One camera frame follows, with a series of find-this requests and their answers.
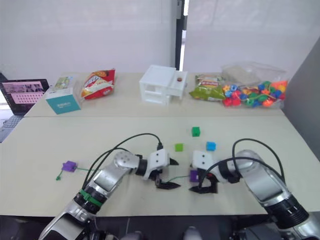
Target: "red snack bag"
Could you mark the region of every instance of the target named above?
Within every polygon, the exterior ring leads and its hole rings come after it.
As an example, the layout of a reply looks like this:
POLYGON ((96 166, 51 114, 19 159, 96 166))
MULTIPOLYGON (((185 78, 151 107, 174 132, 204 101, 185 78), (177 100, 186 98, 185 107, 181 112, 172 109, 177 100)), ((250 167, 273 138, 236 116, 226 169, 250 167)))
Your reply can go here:
POLYGON ((111 94, 115 86, 116 70, 95 71, 85 81, 81 97, 84 99, 96 99, 111 94))

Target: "green band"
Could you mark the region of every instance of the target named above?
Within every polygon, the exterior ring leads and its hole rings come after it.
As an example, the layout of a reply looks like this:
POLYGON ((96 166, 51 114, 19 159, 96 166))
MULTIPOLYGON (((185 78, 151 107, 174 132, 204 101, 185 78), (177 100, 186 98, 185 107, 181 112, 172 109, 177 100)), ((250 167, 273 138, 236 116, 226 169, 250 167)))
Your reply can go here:
POLYGON ((97 199, 92 197, 89 193, 85 192, 83 189, 80 190, 80 194, 83 196, 84 200, 101 207, 103 203, 99 202, 97 199))

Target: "green cube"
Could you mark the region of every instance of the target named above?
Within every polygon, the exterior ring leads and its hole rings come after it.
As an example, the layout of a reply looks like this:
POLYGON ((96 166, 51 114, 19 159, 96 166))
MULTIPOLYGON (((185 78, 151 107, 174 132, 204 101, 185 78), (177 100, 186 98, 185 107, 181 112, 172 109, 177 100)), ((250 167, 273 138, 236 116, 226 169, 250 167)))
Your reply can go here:
POLYGON ((192 137, 199 137, 200 136, 200 127, 194 126, 192 128, 192 137))
POLYGON ((183 152, 184 151, 184 144, 183 143, 177 143, 174 145, 176 152, 183 152))

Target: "green snack bag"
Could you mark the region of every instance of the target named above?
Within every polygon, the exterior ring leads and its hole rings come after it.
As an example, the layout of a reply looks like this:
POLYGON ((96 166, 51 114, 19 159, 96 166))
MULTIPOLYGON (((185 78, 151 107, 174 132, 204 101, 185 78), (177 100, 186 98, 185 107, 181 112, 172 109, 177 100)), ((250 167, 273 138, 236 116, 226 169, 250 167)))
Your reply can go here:
POLYGON ((197 86, 189 94, 195 99, 206 101, 221 101, 226 97, 220 82, 219 75, 197 75, 195 76, 197 86))

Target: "silver robot arm segment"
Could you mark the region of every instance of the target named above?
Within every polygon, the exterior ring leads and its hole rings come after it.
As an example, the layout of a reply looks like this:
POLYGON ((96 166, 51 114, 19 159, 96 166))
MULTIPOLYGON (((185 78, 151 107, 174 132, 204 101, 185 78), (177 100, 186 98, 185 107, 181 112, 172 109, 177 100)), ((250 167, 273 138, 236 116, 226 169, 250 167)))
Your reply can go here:
MULTIPOLYGON (((260 156, 251 150, 240 151, 235 156, 262 161, 260 156)), ((194 168, 206 170, 217 162, 207 152, 193 153, 194 168)), ((320 240, 320 223, 299 204, 282 179, 258 162, 237 159, 236 163, 248 189, 271 216, 282 237, 288 240, 320 240)), ((221 163, 211 173, 219 182, 228 183, 228 176, 235 175, 236 169, 233 161, 229 161, 221 163)))
POLYGON ((131 152, 118 152, 113 162, 103 168, 48 224, 39 240, 83 239, 87 233, 86 227, 125 175, 134 173, 147 180, 153 171, 160 171, 169 164, 169 154, 165 149, 153 152, 146 160, 131 152))

